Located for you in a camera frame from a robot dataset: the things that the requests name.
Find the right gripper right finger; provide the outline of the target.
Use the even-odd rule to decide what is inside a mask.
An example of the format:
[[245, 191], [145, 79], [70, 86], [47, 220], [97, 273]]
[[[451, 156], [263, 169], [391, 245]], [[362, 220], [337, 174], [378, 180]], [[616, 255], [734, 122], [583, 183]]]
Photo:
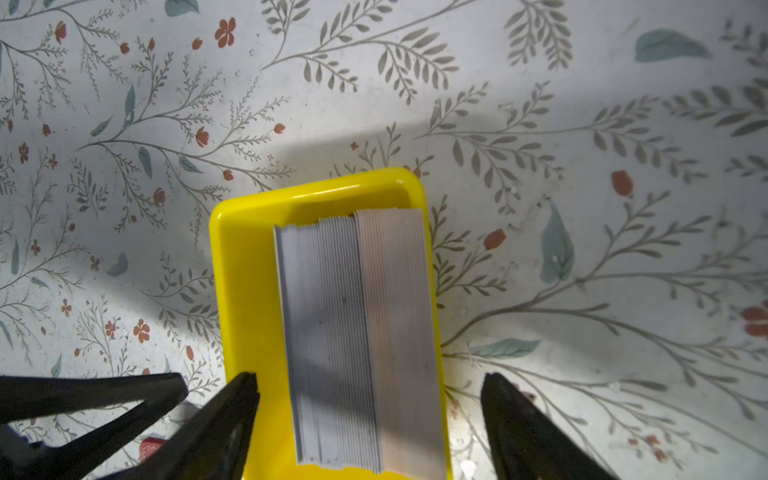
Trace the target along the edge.
[[484, 377], [481, 407], [499, 479], [612, 477], [503, 375]]

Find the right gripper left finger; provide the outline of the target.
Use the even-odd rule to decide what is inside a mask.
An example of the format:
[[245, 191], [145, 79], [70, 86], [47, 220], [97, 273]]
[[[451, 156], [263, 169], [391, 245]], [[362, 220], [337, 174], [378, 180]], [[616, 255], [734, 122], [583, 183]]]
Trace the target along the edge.
[[[174, 407], [188, 394], [178, 373], [103, 380], [117, 403], [148, 400]], [[240, 479], [259, 407], [257, 375], [242, 372], [197, 411], [159, 450], [111, 479]]]

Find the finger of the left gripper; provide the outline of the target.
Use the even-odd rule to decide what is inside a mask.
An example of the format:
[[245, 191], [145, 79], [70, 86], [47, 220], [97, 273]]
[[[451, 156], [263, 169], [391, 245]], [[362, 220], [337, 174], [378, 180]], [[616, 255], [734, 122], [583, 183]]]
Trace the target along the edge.
[[[163, 373], [102, 379], [1, 378], [1, 477], [82, 479], [188, 395], [183, 377]], [[114, 420], [64, 445], [29, 442], [11, 424], [133, 402]]]

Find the red leather card holder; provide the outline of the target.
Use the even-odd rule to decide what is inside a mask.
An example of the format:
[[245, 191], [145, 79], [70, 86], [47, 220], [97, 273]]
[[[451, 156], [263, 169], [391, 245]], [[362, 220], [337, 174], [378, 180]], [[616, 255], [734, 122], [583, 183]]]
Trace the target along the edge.
[[156, 438], [156, 437], [144, 438], [139, 445], [139, 462], [144, 463], [154, 453], [156, 453], [165, 443], [166, 443], [166, 440], [162, 438]]

